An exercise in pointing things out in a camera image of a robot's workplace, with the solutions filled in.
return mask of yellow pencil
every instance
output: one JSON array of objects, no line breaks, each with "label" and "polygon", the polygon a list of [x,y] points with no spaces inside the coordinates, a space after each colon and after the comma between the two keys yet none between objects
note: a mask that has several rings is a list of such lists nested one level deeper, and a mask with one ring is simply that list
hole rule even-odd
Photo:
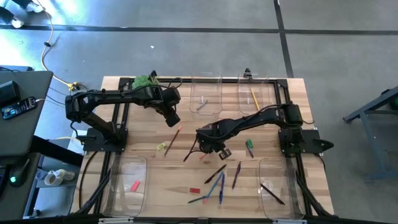
[{"label": "yellow pencil", "polygon": [[252,94],[252,96],[253,96],[254,102],[256,103],[257,110],[259,111],[259,110],[260,110],[260,107],[259,107],[259,103],[257,103],[256,96],[254,95],[253,89],[250,88],[250,90],[251,90],[251,94]]}]

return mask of transparent container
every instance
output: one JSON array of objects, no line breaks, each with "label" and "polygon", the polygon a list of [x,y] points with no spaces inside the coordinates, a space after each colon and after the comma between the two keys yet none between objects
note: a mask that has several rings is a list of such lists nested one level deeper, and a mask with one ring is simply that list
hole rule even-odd
[{"label": "transparent container", "polygon": [[296,183],[293,159],[262,159],[259,166],[259,181],[285,205],[280,204],[270,193],[259,187],[260,201],[267,218],[301,219],[304,216],[303,194]]},{"label": "transparent container", "polygon": [[258,109],[270,105],[268,78],[262,78],[257,73],[239,74],[238,100],[239,109],[245,115],[253,114]]},{"label": "transparent container", "polygon": [[218,116],[223,110],[223,77],[220,73],[192,74],[189,109],[202,118]]},{"label": "transparent container", "polygon": [[[126,153],[115,156],[109,183],[104,190],[102,214],[109,217],[135,217],[144,204],[147,180],[147,160]],[[139,181],[133,191],[133,185]]]}]

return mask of red eraser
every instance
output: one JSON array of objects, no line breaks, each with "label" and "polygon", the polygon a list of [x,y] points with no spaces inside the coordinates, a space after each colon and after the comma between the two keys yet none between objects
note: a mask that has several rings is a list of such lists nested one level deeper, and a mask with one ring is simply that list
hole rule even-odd
[{"label": "red eraser", "polygon": [[131,186],[131,191],[135,192],[138,188],[139,180],[136,180],[135,183]]},{"label": "red eraser", "polygon": [[200,194],[200,189],[195,189],[195,188],[191,187],[191,188],[189,188],[189,192]]}]

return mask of concrete floor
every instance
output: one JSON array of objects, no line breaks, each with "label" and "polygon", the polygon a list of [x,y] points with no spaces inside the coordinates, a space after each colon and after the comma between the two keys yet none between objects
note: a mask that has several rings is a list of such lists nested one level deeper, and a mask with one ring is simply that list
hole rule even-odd
[{"label": "concrete floor", "polygon": [[[273,0],[41,2],[58,25],[278,28]],[[45,14],[26,14],[12,2],[7,7],[30,25],[48,24]],[[286,29],[398,29],[397,1],[280,0],[280,7]],[[49,34],[0,29],[0,49],[7,52],[0,55],[0,64],[41,70],[42,43]],[[361,123],[347,125],[341,118],[398,84],[398,36],[288,34],[286,38],[294,77],[305,79],[315,124],[322,138],[335,143],[325,153],[335,213],[397,223],[398,180],[364,182],[364,176],[375,170],[371,149]],[[57,43],[45,59],[48,68],[89,88],[99,88],[104,75],[145,75],[151,70],[165,76],[193,72],[236,76],[250,67],[264,76],[287,77],[279,34],[56,31],[54,40]],[[68,93],[59,82],[53,81],[52,87]],[[52,90],[49,95],[63,99]],[[37,135],[71,136],[64,113],[46,103]]]}]

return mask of white object on floor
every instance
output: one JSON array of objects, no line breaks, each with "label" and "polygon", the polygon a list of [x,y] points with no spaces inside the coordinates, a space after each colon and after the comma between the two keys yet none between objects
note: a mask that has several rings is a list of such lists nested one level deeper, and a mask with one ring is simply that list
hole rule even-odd
[{"label": "white object on floor", "polygon": [[65,180],[73,180],[73,178],[75,178],[74,172],[66,171],[64,169],[59,169],[59,170],[55,171],[54,175],[56,177],[59,177],[59,178],[65,179]]},{"label": "white object on floor", "polygon": [[54,171],[51,170],[49,174],[45,176],[44,183],[49,186],[58,186],[62,183],[63,179],[57,177],[53,172]]},{"label": "white object on floor", "polygon": [[18,19],[16,16],[12,18],[11,24],[15,28],[21,28],[24,25],[24,22],[22,22],[20,19]]},{"label": "white object on floor", "polygon": [[34,3],[34,2],[31,2],[31,3],[29,3],[27,6],[26,6],[26,9],[25,9],[27,12],[32,12],[32,11],[34,11],[34,12],[42,12],[44,9],[43,9],[43,7],[42,6],[40,6],[40,5],[38,5],[38,4],[36,4],[36,3]]}]

